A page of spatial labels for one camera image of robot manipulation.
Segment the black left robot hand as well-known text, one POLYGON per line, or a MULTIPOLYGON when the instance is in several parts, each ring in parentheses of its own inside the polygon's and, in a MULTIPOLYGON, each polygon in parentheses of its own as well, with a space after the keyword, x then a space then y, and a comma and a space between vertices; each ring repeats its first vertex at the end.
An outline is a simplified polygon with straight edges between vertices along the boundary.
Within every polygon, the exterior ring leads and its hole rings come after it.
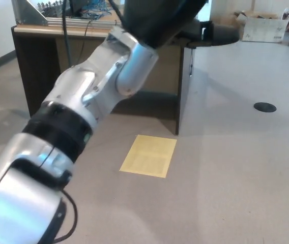
POLYGON ((139 41, 160 48, 170 42, 195 49, 239 41, 231 25, 199 21, 205 1, 125 1, 122 26, 139 41))

